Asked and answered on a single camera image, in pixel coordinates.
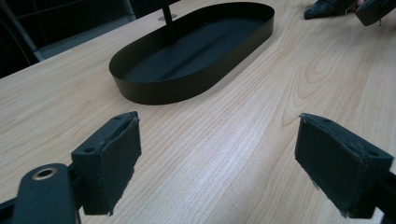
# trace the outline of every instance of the black oval tray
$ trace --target black oval tray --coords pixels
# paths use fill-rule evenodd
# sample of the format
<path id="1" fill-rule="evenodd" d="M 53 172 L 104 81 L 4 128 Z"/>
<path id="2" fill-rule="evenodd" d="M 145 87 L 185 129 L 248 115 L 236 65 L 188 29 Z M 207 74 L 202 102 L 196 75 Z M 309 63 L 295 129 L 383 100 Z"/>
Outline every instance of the black oval tray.
<path id="1" fill-rule="evenodd" d="M 190 99 L 220 81 L 273 32 L 274 10 L 258 3 L 203 7 L 117 52 L 109 70 L 127 99 L 165 105 Z"/>

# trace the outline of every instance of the black shoe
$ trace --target black shoe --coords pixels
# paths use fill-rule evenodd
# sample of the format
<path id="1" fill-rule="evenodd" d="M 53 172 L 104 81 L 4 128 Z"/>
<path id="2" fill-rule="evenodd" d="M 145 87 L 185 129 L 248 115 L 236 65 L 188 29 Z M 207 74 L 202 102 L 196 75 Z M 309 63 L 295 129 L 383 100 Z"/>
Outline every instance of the black shoe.
<path id="1" fill-rule="evenodd" d="M 346 15 L 347 11 L 356 6 L 357 0 L 318 0 L 304 13 L 304 19 Z"/>

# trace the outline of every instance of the black metal rod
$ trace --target black metal rod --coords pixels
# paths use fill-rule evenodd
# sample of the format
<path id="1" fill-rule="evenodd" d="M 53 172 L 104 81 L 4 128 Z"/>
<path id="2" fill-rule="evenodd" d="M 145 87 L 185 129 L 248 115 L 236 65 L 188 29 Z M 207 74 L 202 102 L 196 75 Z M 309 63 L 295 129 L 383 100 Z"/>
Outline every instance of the black metal rod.
<path id="1" fill-rule="evenodd" d="M 170 39 L 173 42 L 177 41 L 175 26 L 172 20 L 171 9 L 169 8 L 168 0 L 161 0 L 161 7 L 163 8 L 163 16 L 165 17 L 166 28 L 168 29 Z"/>

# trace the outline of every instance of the screw hole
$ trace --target screw hole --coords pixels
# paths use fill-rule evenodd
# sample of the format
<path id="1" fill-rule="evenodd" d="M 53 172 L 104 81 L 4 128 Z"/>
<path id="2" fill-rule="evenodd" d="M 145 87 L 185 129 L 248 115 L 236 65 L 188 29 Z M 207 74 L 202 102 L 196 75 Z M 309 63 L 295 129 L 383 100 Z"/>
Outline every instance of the screw hole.
<path id="1" fill-rule="evenodd" d="M 85 153 L 91 153 L 93 151 L 95 151 L 94 147 L 85 148 L 85 150 L 84 150 Z"/>
<path id="2" fill-rule="evenodd" d="M 33 175 L 33 180 L 44 180 L 52 177 L 58 172 L 55 168 L 46 168 L 44 170 L 40 170 Z"/>
<path id="3" fill-rule="evenodd" d="M 378 153 L 373 152 L 373 151 L 367 151 L 367 153 L 372 155 L 372 156 L 379 156 Z"/>

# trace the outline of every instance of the wooden table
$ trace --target wooden table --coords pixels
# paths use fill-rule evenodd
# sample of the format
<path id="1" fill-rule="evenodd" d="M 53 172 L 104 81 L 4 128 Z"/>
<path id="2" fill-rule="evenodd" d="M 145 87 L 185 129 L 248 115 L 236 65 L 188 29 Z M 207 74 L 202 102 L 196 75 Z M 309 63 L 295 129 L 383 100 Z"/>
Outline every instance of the wooden table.
<path id="1" fill-rule="evenodd" d="M 223 0 L 182 0 L 179 17 Z M 0 80 L 0 202 L 37 166 L 70 153 L 110 118 L 137 111 L 143 155 L 112 217 L 84 223 L 379 223 L 345 219 L 294 159 L 303 112 L 332 119 L 396 156 L 396 13 L 312 21 L 314 0 L 255 1 L 273 36 L 216 86 L 184 102 L 138 105 L 108 71 L 162 12 Z"/>

